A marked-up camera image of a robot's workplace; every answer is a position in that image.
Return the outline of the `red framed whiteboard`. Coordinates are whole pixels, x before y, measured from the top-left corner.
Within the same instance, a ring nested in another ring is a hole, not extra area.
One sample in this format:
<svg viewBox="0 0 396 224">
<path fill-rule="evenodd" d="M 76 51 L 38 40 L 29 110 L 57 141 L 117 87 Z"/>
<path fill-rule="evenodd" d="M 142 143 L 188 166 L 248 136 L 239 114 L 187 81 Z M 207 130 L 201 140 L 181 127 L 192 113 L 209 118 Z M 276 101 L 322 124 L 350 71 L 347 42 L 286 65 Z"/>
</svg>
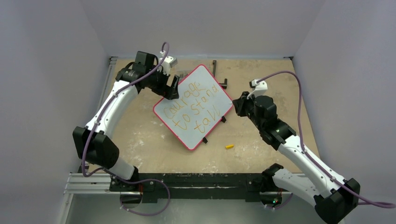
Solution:
<svg viewBox="0 0 396 224">
<path fill-rule="evenodd" d="M 232 100 L 203 64 L 179 83 L 178 93 L 179 99 L 158 101 L 153 112 L 188 150 L 195 150 L 233 108 Z"/>
</svg>

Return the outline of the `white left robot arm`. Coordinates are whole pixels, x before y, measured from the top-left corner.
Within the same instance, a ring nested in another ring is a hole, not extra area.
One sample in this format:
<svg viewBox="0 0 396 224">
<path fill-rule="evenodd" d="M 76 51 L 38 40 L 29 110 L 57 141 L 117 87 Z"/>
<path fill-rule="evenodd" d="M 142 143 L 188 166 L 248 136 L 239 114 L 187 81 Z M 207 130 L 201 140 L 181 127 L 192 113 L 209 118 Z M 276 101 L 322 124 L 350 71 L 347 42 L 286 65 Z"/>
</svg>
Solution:
<svg viewBox="0 0 396 224">
<path fill-rule="evenodd" d="M 170 70 L 177 59 L 162 50 L 161 57 L 138 51 L 133 62 L 122 68 L 115 78 L 113 88 L 94 117 L 84 126 L 77 126 L 72 133 L 78 157 L 82 165 L 87 163 L 121 179 L 128 191 L 139 186 L 138 169 L 120 157 L 120 150 L 112 141 L 113 132 L 129 104 L 145 88 L 165 99 L 178 99 L 178 82 L 174 76 L 168 85 Z"/>
</svg>

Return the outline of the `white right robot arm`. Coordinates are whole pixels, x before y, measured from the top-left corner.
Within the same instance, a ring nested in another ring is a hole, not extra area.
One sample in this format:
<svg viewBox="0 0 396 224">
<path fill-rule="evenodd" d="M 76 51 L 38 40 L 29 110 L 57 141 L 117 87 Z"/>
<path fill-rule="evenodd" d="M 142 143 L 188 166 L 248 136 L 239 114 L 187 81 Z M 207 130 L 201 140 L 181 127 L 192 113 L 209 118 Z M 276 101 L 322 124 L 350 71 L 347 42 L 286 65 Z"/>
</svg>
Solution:
<svg viewBox="0 0 396 224">
<path fill-rule="evenodd" d="M 327 224 L 342 221 L 358 205 L 360 184 L 347 180 L 321 161 L 296 132 L 278 118 L 277 107 L 269 96 L 248 97 L 247 91 L 232 101 L 236 114 L 248 117 L 263 141 L 292 161 L 307 180 L 293 175 L 279 164 L 263 172 L 266 189 L 286 189 L 312 205 Z"/>
</svg>

